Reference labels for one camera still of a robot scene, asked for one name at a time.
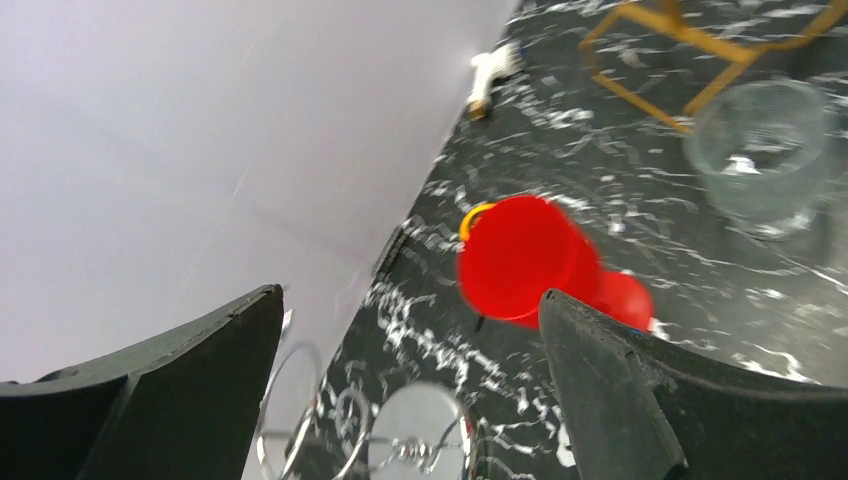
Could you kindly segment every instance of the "black marble countertop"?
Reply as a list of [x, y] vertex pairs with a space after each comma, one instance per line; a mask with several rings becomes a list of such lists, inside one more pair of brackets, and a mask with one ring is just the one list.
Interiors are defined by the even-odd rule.
[[[574, 461], [538, 332], [491, 321], [475, 332], [477, 315], [456, 287], [465, 213], [520, 193], [561, 204], [608, 268], [650, 287], [655, 335], [751, 370], [848, 387], [846, 178], [834, 181], [809, 234], [762, 243], [734, 231], [706, 202], [680, 135], [589, 79], [577, 43], [613, 5], [519, 8], [506, 36], [525, 46], [529, 67], [495, 90], [489, 120], [458, 123], [404, 224], [402, 256], [371, 287], [327, 372], [325, 416], [347, 387], [377, 411], [400, 387], [435, 381], [480, 418], [480, 478], [577, 478], [566, 470]], [[699, 0], [684, 8], [693, 24], [751, 43], [800, 31], [821, 6]], [[598, 48], [611, 76], [676, 111], [723, 66], [635, 27], [616, 29]], [[828, 93], [844, 129], [848, 57], [840, 50], [848, 51], [844, 25], [803, 52], [765, 59], [741, 81], [810, 81]], [[304, 478], [334, 472], [310, 458]]]

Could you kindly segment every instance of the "red plastic object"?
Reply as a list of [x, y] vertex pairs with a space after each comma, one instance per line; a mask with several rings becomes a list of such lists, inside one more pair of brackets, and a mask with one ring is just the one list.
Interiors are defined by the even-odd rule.
[[522, 195], [478, 217], [457, 260], [460, 291], [474, 310], [538, 329], [539, 301], [551, 288], [595, 304], [598, 253], [558, 206]]
[[627, 325], [648, 331], [654, 317], [651, 294], [639, 280], [620, 272], [604, 272], [595, 308]]

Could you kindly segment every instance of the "yellow handle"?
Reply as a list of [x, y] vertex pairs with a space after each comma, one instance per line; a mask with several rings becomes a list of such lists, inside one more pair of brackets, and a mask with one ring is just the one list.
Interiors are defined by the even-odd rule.
[[462, 219], [462, 223], [459, 224], [459, 239], [463, 242], [468, 241], [468, 237], [471, 236], [471, 227], [473, 226], [471, 223], [474, 221], [474, 217], [477, 215], [489, 210], [494, 207], [494, 203], [484, 203], [481, 205], [477, 205], [472, 208], [470, 212], [465, 214], [465, 218]]

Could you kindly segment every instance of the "glass cup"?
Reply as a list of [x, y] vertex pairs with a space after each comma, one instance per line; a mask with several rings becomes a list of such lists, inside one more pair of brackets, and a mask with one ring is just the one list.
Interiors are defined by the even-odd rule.
[[810, 228], [836, 173], [836, 115], [813, 85], [740, 85], [695, 115], [684, 140], [707, 198], [742, 232], [779, 240]]

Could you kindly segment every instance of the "metal disc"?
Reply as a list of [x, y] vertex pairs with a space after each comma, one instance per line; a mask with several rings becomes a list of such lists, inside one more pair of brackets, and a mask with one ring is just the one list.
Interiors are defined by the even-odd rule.
[[371, 430], [368, 464], [372, 468], [388, 459], [392, 447], [378, 439], [397, 439], [407, 445], [445, 443], [428, 470], [421, 464], [394, 458], [371, 474], [373, 480], [470, 480], [477, 454], [476, 425], [465, 407], [444, 387], [416, 382], [389, 397]]

